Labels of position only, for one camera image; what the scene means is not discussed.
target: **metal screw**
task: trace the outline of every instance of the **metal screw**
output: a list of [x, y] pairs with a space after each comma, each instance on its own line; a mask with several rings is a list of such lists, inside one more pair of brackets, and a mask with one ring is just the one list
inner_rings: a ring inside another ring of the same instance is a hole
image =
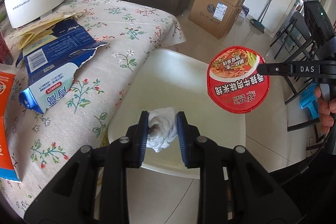
[[199, 143], [205, 143], [208, 138], [205, 137], [205, 136], [198, 136], [197, 139], [196, 139]]
[[129, 142], [129, 138], [128, 137], [121, 137], [119, 139], [119, 142], [121, 142], [121, 143], [128, 143]]
[[81, 152], [82, 152], [82, 153], [87, 153], [87, 152], [89, 152], [90, 150], [91, 150], [91, 147], [88, 146], [88, 145], [84, 145], [84, 146], [81, 147]]
[[236, 147], [236, 152], [239, 153], [239, 154], [245, 153], [245, 147], [241, 146], [241, 145], [237, 146]]

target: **instant noodle lid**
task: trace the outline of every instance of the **instant noodle lid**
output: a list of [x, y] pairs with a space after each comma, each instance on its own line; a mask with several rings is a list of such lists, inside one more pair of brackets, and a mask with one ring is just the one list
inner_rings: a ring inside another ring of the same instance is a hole
[[257, 73], [265, 63], [255, 51], [233, 46], [220, 52], [207, 73], [208, 95], [221, 108], [232, 113], [248, 113], [266, 98], [269, 76]]

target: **barcode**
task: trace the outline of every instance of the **barcode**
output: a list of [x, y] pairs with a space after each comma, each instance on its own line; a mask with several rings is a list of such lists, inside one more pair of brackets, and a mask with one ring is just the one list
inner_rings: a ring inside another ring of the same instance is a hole
[[10, 53], [7, 54], [5, 60], [3, 60], [3, 63], [6, 64], [6, 65], [13, 64], [13, 57], [12, 57], [12, 55]]
[[30, 72], [33, 72], [34, 70], [37, 70], [38, 68], [48, 63], [48, 60], [45, 57], [42, 49], [39, 49], [33, 54], [28, 55], [27, 60], [28, 60]]

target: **orange package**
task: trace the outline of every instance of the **orange package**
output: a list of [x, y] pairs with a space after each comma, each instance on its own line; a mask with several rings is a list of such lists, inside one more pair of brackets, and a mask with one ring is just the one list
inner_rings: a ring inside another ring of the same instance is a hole
[[0, 178], [21, 182], [15, 173], [9, 155], [3, 120], [7, 99], [17, 71], [18, 69], [14, 66], [0, 63]]

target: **broom handle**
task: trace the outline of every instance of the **broom handle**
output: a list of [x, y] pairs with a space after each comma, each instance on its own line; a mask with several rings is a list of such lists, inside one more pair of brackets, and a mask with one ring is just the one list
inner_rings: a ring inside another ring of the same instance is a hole
[[263, 17], [262, 17], [260, 23], [263, 22], [263, 19], [264, 19], [265, 15], [266, 15], [266, 13], [267, 13], [267, 10], [268, 10], [268, 8], [269, 8], [269, 6], [270, 6], [270, 4], [271, 4], [271, 1], [272, 1], [272, 0], [269, 0], [269, 1], [268, 1], [268, 4], [267, 4], [267, 6], [265, 7], [265, 10], [264, 10], [265, 13], [264, 13], [264, 15], [263, 15]]

